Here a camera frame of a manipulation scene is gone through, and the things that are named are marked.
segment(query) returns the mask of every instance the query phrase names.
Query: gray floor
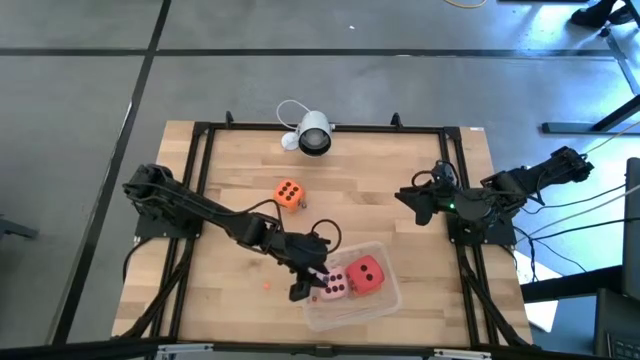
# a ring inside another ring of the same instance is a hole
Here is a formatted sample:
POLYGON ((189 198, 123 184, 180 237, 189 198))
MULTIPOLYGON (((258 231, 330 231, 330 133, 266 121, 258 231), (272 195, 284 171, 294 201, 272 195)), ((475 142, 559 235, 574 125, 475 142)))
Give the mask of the gray floor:
MULTIPOLYGON (((4 1, 0 47, 146 48, 160 4, 4 1)), ((492 0, 473 11, 417 0, 174 1, 160 47, 608 49, 594 33, 565 24, 575 9, 492 0)), ((633 27, 615 32, 632 67, 635 33, 633 27)), ((35 241, 7 237, 0 243, 0 347, 47 339, 141 62, 0 57, 0 213, 41 231, 35 241)), ((542 136, 538 127, 596 121, 631 96, 609 58, 156 58, 70 340, 110 335, 136 220, 119 184, 138 164, 155 159, 166 120, 219 121, 231 110, 237 121, 273 122, 275 106, 292 97, 341 123, 384 124, 398 111, 405 124, 485 127, 499 170, 543 161, 562 145, 589 149, 602 139, 542 136)), ((639 153, 637 138, 616 139, 590 156, 597 171, 587 182, 551 188, 545 200, 573 201, 622 184, 625 159, 639 153)), ((516 224, 535 230, 582 209, 521 214, 516 224)), ((554 230, 621 216, 622 202, 554 230)), ((621 232, 614 225, 548 244, 595 269, 621 262, 621 232)), ((525 242, 519 249, 528 253, 525 242)), ((580 271, 537 250, 541 263, 562 274, 580 271)), ((592 329, 593 317, 583 313, 593 313, 593 301, 572 301, 561 303, 551 336, 534 333, 538 344, 590 351, 591 333, 584 329, 592 329)))

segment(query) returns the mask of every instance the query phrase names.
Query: transparent bin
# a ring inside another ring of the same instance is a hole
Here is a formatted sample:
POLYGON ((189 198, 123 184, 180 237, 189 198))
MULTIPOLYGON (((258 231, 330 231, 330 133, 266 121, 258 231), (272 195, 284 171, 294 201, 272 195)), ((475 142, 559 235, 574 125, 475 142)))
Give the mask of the transparent bin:
POLYGON ((328 256, 325 265, 329 270, 340 266, 347 269, 349 265, 367 255, 375 259, 384 274, 380 288, 365 295, 357 295, 348 288, 347 295, 333 300, 322 298, 321 292, 325 289, 312 288, 311 295, 303 305, 304 316, 311 330, 325 331, 362 323, 398 311, 402 298, 391 261, 382 243, 368 242, 340 249, 328 256))

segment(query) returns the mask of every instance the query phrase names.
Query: wooden tabletop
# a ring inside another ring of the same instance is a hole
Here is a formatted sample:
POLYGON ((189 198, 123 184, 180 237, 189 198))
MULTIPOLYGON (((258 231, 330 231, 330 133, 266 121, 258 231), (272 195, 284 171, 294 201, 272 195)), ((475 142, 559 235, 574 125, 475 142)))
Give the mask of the wooden tabletop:
MULTIPOLYGON (((171 168, 176 179, 182 178, 192 128, 193 122, 169 121, 165 129, 157 162, 171 168)), ((478 185, 493 174, 487 140, 483 129, 461 131, 470 181, 478 185)), ((320 158, 283 151, 281 136, 278 131, 216 131, 205 196, 240 210, 270 198, 282 179, 295 179, 307 190, 308 207, 284 214, 287 231, 308 232, 317 220, 331 218, 342 228, 344 247, 383 243, 402 306, 394 314, 363 324, 313 332, 305 323, 301 303, 288 300, 294 276, 271 257, 240 248, 221 229, 205 224, 194 251, 180 340, 469 345, 458 265, 444 216, 417 226, 414 213, 393 196, 410 184, 415 172, 431 169, 440 158, 437 136, 339 132, 333 134, 331 150, 320 158)), ((452 144, 449 148, 455 159, 452 144)), ((201 158, 200 153, 196 169, 201 158)), ((258 211, 275 214, 271 205, 258 211)), ((317 230, 327 238, 335 234, 330 226, 317 230)), ((167 239, 154 239, 131 258, 114 335, 126 331, 158 291, 167 244, 167 239)), ((531 341, 511 257, 495 246, 483 250, 492 298, 520 336, 531 341)), ((475 300, 481 340, 487 341, 482 307, 475 300)), ((172 308, 170 299, 162 334, 168 333, 172 308)))

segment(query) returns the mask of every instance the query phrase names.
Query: die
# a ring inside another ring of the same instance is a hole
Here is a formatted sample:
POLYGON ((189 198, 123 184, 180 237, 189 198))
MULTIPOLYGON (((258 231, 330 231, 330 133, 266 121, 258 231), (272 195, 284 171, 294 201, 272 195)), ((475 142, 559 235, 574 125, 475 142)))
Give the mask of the die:
POLYGON ((349 283, 342 266, 337 266, 329 270, 329 274, 322 276, 322 281, 327 284, 326 288, 320 289, 322 300, 340 299, 349 294, 349 283))
POLYGON ((304 189, 302 186, 296 184, 291 179, 282 180, 282 182, 276 188, 273 193, 273 199, 280 204, 280 206, 288 209, 291 212, 298 210, 298 206, 305 208, 304 203, 304 189))
POLYGON ((382 287, 384 273, 376 259, 367 255, 347 266, 347 279, 354 294, 367 295, 382 287))

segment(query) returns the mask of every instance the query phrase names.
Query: orange die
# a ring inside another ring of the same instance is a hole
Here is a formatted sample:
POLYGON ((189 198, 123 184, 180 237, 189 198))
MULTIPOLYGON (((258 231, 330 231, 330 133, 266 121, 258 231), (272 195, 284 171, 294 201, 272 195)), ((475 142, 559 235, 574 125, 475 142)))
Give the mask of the orange die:
POLYGON ((291 179, 283 180, 273 193, 273 199, 289 211, 294 212, 298 205, 306 207, 304 204, 304 190, 302 186, 296 184, 291 179))

